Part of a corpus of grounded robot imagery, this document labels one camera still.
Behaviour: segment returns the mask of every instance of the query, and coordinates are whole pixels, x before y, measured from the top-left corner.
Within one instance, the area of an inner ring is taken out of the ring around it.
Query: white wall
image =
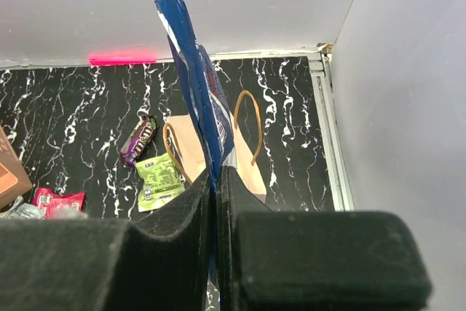
[[[466,0],[355,0],[334,48],[357,209],[401,215],[435,293],[466,308]]]
[[[199,41],[217,53],[334,42],[352,0],[185,1]],[[0,0],[0,9],[0,65],[82,63],[114,50],[171,57],[154,0]]]

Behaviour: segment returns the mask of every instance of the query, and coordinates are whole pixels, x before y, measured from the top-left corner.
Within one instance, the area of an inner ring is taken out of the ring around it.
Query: blue chip bag
[[[194,35],[182,0],[156,0],[188,106],[204,152],[210,185],[216,192],[222,165],[236,167],[230,110],[217,73]]]

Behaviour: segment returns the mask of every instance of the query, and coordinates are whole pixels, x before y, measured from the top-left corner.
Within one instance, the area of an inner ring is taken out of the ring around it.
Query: brown box
[[[0,209],[31,188],[31,181],[0,126]]]

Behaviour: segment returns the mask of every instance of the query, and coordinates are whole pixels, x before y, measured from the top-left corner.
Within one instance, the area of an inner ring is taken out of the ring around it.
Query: red snack package
[[[50,219],[55,217],[56,210],[60,208],[70,207],[76,211],[80,211],[84,202],[84,196],[84,192],[60,196],[51,189],[39,187],[34,195],[32,204],[40,209],[45,209],[44,217]]]

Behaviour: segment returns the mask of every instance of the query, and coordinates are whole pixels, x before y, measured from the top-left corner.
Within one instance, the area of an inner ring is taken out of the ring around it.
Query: green snack package
[[[144,180],[138,195],[140,212],[160,208],[184,191],[175,164],[167,153],[137,162],[136,170]]]

